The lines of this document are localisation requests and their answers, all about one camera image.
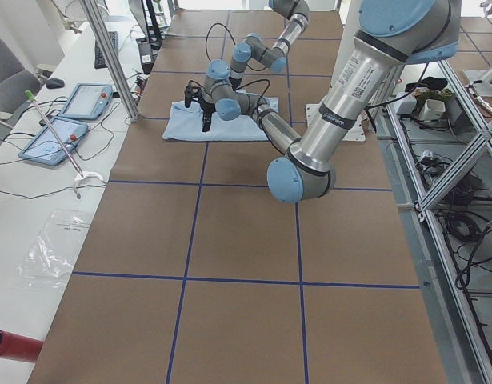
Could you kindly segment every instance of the green handle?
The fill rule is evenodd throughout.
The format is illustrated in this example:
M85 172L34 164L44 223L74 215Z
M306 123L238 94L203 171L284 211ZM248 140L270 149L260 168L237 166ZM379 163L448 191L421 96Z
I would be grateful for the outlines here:
M33 94L32 94L32 92L30 92L29 90L26 90L26 91L25 91L25 96L27 96L27 98L28 98L31 102L33 102L33 101L35 100L34 95L33 95Z

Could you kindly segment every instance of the white desk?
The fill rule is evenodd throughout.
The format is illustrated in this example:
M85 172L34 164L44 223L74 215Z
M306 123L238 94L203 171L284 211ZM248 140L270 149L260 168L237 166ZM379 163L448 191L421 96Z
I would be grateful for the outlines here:
M125 76L140 71L141 65L135 40L130 38L132 22L113 22L108 30L119 32L121 47L119 58ZM37 100L53 100L58 96L69 96L79 82L111 83L107 69L95 70L94 36L88 27L62 60L52 77L61 78L66 86L57 90L43 88ZM27 112L18 122L13 132L35 134L41 127L36 111ZM84 170L97 171L108 180L112 168L128 129L125 109L120 106L106 120L105 126L115 134L110 147L96 158L83 162L78 159ZM109 132L101 127L90 132L79 144L78 150L87 157L104 147L110 138ZM24 146L30 138L13 139L18 146ZM18 159L18 150L3 143L0 147L0 163ZM0 166L0 190L17 194L37 195L70 186L76 173L68 161L55 169L18 162ZM99 184L98 180L89 180L90 184ZM0 194L0 329L44 340L57 310L62 293L18 290L11 287L11 279L17 265L27 255L34 238L53 210L81 210L95 212L103 188L81 189L82 199L77 200L73 191L66 191L47 198L25 200ZM33 365L0 359L0 384L26 383Z

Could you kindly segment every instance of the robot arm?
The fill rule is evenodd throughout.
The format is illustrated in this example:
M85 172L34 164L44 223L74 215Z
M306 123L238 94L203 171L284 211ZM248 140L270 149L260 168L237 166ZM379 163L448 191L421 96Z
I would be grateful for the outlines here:
M331 156L388 72L402 64L434 62L455 54L461 0L362 0L355 50L302 137L264 99L234 91L251 58L276 70L275 63L283 63L307 28L302 20L310 19L303 0L270 0L270 6L290 20L280 39L269 49L250 35L237 45L231 69L223 61L212 62L202 98L215 105L224 120L240 114L255 118L284 154L267 171L270 191L278 200L319 198L334 186Z

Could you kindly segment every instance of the keyboard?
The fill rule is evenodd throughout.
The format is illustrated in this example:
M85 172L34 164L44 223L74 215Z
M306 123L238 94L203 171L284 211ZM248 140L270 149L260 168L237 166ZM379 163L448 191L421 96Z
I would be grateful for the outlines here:
M114 52L118 54L119 53L118 32L109 31L107 33L109 34L110 41L112 42L112 46L114 47ZM105 58L103 57L102 50L100 50L100 47L98 46L97 42L94 42L94 68L96 70L99 70L100 68L107 68L107 64L105 63Z

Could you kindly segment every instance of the white hook tool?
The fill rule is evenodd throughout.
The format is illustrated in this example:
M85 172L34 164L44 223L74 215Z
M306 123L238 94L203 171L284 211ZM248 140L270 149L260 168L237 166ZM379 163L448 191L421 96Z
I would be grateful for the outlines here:
M62 150L64 150L64 153L68 157L68 159L71 161L71 164L73 164L73 167L77 171L77 176L75 177L75 180L73 181L73 191L77 195L77 198L80 199L80 193L78 192L77 188L80 185L80 183L83 180L86 180L88 178L97 178L101 182L103 181L103 176L101 176L97 172L91 172L91 171L83 171L82 168L80 167L79 164L77 164L76 160L74 157L71 155L71 153L68 151L66 148L66 143L59 137L58 133L56 132L55 128L52 126L52 123L48 119L48 117L45 115L45 113L42 111L42 109L39 107L38 102L36 102L36 98L30 92L29 90L25 91L25 95L27 98L32 102L32 105L36 107L36 110L39 112L41 115L43 121L45 122L46 126L49 128L50 132L52 132L52 135L55 137L55 139L58 141L59 145L61 146Z

